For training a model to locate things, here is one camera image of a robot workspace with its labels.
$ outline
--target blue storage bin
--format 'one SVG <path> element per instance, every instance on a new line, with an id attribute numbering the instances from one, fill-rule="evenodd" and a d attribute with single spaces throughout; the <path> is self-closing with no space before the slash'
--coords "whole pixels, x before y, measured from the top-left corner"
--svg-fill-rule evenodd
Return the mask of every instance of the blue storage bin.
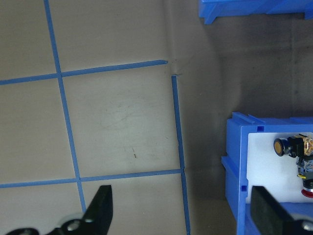
<path id="1" fill-rule="evenodd" d="M 313 117 L 256 118 L 233 113 L 233 117 L 227 121 L 227 157 L 222 157 L 222 163 L 226 169 L 226 198 L 237 221 L 237 235 L 259 234 L 250 216 L 250 204 L 246 204 L 249 187 L 247 179 L 249 134 L 307 132 L 313 132 Z M 281 205 L 289 213 L 313 217 L 313 203 L 287 202 Z"/>
<path id="2" fill-rule="evenodd" d="M 211 24 L 219 16 L 305 13 L 313 18 L 313 0 L 199 0 L 199 17 Z"/>

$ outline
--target screw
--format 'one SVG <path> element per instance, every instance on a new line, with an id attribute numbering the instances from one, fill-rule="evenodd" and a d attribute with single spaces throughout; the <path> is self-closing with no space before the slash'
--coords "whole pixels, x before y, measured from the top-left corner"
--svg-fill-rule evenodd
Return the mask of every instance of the screw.
<path id="1" fill-rule="evenodd" d="M 79 220 L 74 220 L 73 222 L 71 222 L 68 226 L 67 226 L 67 230 L 68 231 L 74 231 L 76 229 L 78 229 L 80 226 L 80 221 Z"/>
<path id="2" fill-rule="evenodd" d="M 311 221 L 305 220 L 302 222 L 302 228 L 306 231 L 313 231 L 313 223 Z"/>

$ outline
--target electrical component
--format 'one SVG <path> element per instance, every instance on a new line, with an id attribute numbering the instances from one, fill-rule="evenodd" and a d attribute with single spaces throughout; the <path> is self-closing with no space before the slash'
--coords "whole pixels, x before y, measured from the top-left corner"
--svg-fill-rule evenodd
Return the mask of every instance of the electrical component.
<path id="1" fill-rule="evenodd" d="M 298 177 L 302 179 L 302 194 L 313 198 L 313 139 L 304 135 L 274 140 L 275 153 L 282 157 L 289 155 L 297 158 Z"/>

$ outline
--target blue tape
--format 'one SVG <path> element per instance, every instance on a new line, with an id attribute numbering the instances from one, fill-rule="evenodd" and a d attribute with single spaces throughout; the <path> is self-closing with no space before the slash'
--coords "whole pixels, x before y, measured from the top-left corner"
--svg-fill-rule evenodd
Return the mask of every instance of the blue tape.
<path id="1" fill-rule="evenodd" d="M 44 0 L 44 3 L 45 3 L 45 13 L 46 13 L 48 29 L 49 29 L 49 33 L 50 33 L 50 39 L 51 39 L 51 46 L 52 46 L 54 63 L 55 63 L 55 69 L 56 69 L 56 72 L 57 72 L 57 77 L 58 77 L 58 82 L 59 82 L 59 88 L 60 88 L 62 106 L 63 106 L 63 111 L 64 111 L 65 123 L 66 123 L 66 126 L 67 126 L 68 141 L 69 141 L 69 146 L 70 146 L 70 150 L 71 150 L 71 154 L 72 154 L 72 160 L 73 160 L 74 172 L 75 172 L 75 177 L 76 177 L 76 183 L 77 183 L 77 188 L 78 188 L 78 192 L 79 192 L 79 198 L 80 198 L 82 210 L 85 211 L 86 210 L 86 204 L 85 204 L 84 192 L 83 192 L 82 183 L 80 181 L 78 162 L 77 162 L 77 157 L 76 157 L 76 151 L 75 151 L 72 127 L 71 127 L 70 120 L 69 120 L 67 99 L 66 99 L 66 95 L 65 95 L 63 78 L 62 78 L 62 74 L 61 74 L 61 67 L 60 67 L 60 61 L 59 61 L 59 55 L 58 55 L 58 50 L 57 50 L 57 44 L 56 44 L 56 41 L 55 41 L 55 35 L 54 35 L 54 30 L 53 30 L 53 24 L 52 24 L 51 12 L 50 12 L 49 0 Z"/>
<path id="2" fill-rule="evenodd" d="M 88 181 L 98 181 L 98 180 L 114 180 L 114 179 L 135 178 L 135 177 L 154 176 L 154 175 L 170 175 L 170 174 L 180 174 L 180 169 L 159 170 L 159 171 L 149 171 L 149 172 L 139 172 L 139 173 L 119 174 L 119 175 L 83 177 L 81 178 L 81 181 L 88 182 Z"/>
<path id="3" fill-rule="evenodd" d="M 39 186 L 39 185 L 57 185 L 57 184 L 68 184 L 76 183 L 76 179 L 61 179 L 61 180 L 44 180 L 44 181 L 33 181 L 33 182 L 21 182 L 21 183 L 9 183 L 0 184 L 0 188 L 16 188 L 16 187 L 27 187 L 27 186 Z"/>
<path id="4" fill-rule="evenodd" d="M 184 169 L 185 168 L 185 161 L 184 161 L 184 150 L 183 150 L 183 145 L 182 145 L 180 114 L 179 114 L 179 100 L 178 100 L 177 77 L 176 76 L 172 76 L 172 89 L 173 89 L 176 133 L 177 133 L 177 139 L 178 139 L 179 162 L 180 162 L 180 168 Z"/>
<path id="5" fill-rule="evenodd" d="M 69 76 L 82 75 L 82 74 L 95 73 L 95 72 L 128 70 L 128 69 L 142 68 L 142 67 L 148 67 L 148 66 L 166 65 L 167 63 L 168 62 L 166 60 L 153 60 L 153 61 L 138 62 L 138 63 L 132 63 L 132 64 L 124 64 L 124 65 L 112 65 L 112 66 L 104 66 L 104 67 L 97 67 L 97 68 L 84 69 L 84 70 L 62 72 L 62 76 L 69 77 Z"/>
<path id="6" fill-rule="evenodd" d="M 53 53 L 53 58 L 54 58 L 54 63 L 55 63 L 55 69 L 56 69 L 57 74 L 61 74 L 61 66 L 60 66 L 59 55 L 58 55 L 58 50 L 57 50 L 57 43 L 55 41 L 49 0 L 44 0 L 44 4 L 45 4 L 45 14 L 47 17 L 48 29 L 50 33 L 50 40 L 51 40 L 52 53 Z"/>
<path id="7" fill-rule="evenodd" d="M 184 169 L 181 170 L 181 187 L 182 187 L 182 200 L 184 204 L 185 223 L 187 235 L 190 235 L 190 217 L 188 208 L 188 195 L 187 195 L 187 181 Z"/>
<path id="8" fill-rule="evenodd" d="M 176 121 L 176 132 L 178 139 L 178 150 L 179 150 L 179 164 L 180 164 L 180 175 L 181 175 L 181 187 L 182 187 L 182 199 L 184 204 L 184 214 L 187 235 L 190 235 L 190 217 L 188 208 L 188 196 L 187 196 L 187 181 L 185 175 L 185 161 L 184 161 L 184 151 L 182 145 L 182 134 L 181 134 L 181 124 L 180 124 L 180 114 L 179 114 L 179 98 L 178 98 L 178 87 L 177 87 L 177 76 L 172 76 L 172 89 L 173 89 L 173 101 L 174 101 L 174 111 L 175 111 L 175 121 Z"/>
<path id="9" fill-rule="evenodd" d="M 51 74 L 45 74 L 45 75 L 38 75 L 38 76 L 30 76 L 30 77 L 21 77 L 21 78 L 2 80 L 2 81 L 0 81 L 0 86 L 1 85 L 7 85 L 7 84 L 14 84 L 14 83 L 47 80 L 47 79 L 57 78 L 57 76 L 58 75 L 56 73 L 51 73 Z"/>
<path id="10" fill-rule="evenodd" d="M 83 186 L 82 186 L 82 182 L 80 181 L 80 179 L 79 179 L 79 181 L 77 181 L 77 188 L 78 188 L 80 204 L 82 206 L 82 211 L 85 213 L 85 211 L 86 211 L 86 203 L 85 203 Z"/>

